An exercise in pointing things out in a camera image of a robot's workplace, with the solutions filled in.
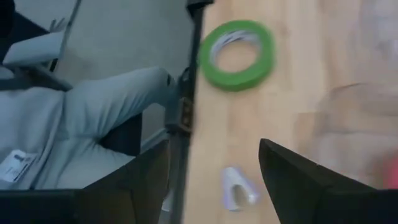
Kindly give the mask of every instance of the wooden table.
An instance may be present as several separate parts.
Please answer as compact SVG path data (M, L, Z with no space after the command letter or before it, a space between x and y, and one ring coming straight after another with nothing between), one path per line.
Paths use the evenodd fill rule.
M277 66L251 90L211 86L198 72L195 129L185 192L183 222L278 223L258 162L260 138L305 154L319 101L331 88L350 83L346 44L360 0L216 0L207 7L203 37L224 22L259 21L274 34ZM225 53L230 65L245 57ZM262 192L241 212L222 204L221 171L240 166Z

